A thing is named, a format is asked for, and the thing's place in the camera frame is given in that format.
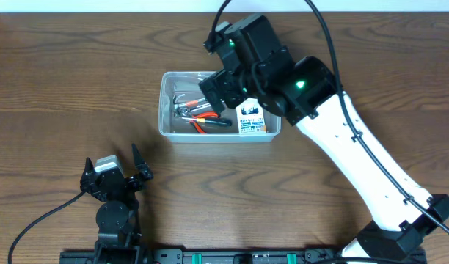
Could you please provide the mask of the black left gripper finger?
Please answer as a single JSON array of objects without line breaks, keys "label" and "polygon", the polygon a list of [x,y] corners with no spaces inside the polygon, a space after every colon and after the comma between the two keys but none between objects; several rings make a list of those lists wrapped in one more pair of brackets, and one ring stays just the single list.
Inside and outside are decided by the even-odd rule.
[{"label": "black left gripper finger", "polygon": [[142,180],[152,180],[153,172],[151,171],[150,167],[145,162],[145,160],[142,157],[137,146],[134,143],[131,146],[132,146],[132,154],[133,154],[133,158],[134,158],[134,166],[135,166],[136,170],[138,171],[138,176]]},{"label": "black left gripper finger", "polygon": [[90,158],[86,158],[83,171],[83,183],[89,183],[93,175],[95,175],[95,169],[92,161]]}]

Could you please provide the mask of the black yellow screwdriver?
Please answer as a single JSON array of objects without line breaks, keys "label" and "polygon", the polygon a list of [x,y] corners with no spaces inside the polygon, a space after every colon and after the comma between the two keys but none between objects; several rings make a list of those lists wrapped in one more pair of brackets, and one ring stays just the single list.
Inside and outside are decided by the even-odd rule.
[{"label": "black yellow screwdriver", "polygon": [[216,125],[220,127],[230,127],[232,125],[232,122],[230,120],[214,117],[190,118],[189,120],[197,123]]}]

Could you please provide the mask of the red handled cutting pliers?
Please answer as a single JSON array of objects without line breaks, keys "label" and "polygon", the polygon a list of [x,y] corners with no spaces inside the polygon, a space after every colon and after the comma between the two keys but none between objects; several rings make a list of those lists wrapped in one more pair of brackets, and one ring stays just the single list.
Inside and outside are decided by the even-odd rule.
[{"label": "red handled cutting pliers", "polygon": [[203,125],[216,125],[216,121],[220,118],[220,115],[213,111],[207,111],[202,114],[192,114],[183,119],[190,123],[198,133],[206,134],[203,130]]}]

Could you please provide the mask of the small hammer orange black handle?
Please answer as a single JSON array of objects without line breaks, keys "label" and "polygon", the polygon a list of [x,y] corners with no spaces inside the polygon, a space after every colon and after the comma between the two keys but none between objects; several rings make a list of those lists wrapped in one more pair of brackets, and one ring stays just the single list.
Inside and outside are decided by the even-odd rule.
[{"label": "small hammer orange black handle", "polygon": [[174,104],[175,110],[181,109],[181,108],[192,108],[192,107],[198,106],[200,103],[207,101],[206,98],[198,98],[198,99],[194,99],[194,100],[187,100],[183,103],[179,103],[178,100],[183,96],[185,96],[185,94],[175,95],[172,98],[172,102]]}]

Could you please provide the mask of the blue white screwdriver box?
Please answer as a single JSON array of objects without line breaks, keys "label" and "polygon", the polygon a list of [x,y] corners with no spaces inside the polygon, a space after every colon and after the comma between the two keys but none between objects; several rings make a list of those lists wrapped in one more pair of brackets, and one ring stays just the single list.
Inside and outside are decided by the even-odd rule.
[{"label": "blue white screwdriver box", "polygon": [[266,133],[263,109],[257,99],[246,99],[236,108],[236,115],[240,134]]}]

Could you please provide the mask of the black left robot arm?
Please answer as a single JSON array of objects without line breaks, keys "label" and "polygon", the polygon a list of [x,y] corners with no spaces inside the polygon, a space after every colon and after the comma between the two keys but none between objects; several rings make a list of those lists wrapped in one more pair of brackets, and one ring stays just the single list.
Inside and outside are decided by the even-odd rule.
[{"label": "black left robot arm", "polygon": [[80,189],[102,202],[95,218],[98,239],[94,263],[138,264],[151,260],[142,242],[136,192],[145,188],[153,173],[137,146],[131,147],[137,173],[130,177],[123,174],[115,155],[99,159],[95,164],[86,159]]}]

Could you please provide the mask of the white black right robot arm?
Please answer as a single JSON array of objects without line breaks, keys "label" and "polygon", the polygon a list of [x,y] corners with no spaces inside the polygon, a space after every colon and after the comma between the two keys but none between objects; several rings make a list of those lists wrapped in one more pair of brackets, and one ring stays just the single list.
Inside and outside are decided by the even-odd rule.
[{"label": "white black right robot arm", "polygon": [[315,142],[362,197],[371,222],[337,256],[342,263],[408,262],[449,218],[449,196],[431,194],[394,161],[318,58],[295,61],[266,16],[214,23],[205,48],[223,68],[201,81],[215,112],[249,98]]}]

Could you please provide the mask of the silver ratchet wrench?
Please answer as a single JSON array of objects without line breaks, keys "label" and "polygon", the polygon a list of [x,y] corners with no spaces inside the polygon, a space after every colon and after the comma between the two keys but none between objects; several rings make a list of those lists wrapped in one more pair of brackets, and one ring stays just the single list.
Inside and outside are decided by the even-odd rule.
[{"label": "silver ratchet wrench", "polygon": [[192,113],[202,111],[209,108],[210,103],[204,103],[197,106],[186,106],[186,105],[176,105],[175,106],[175,116],[179,117],[189,117]]}]

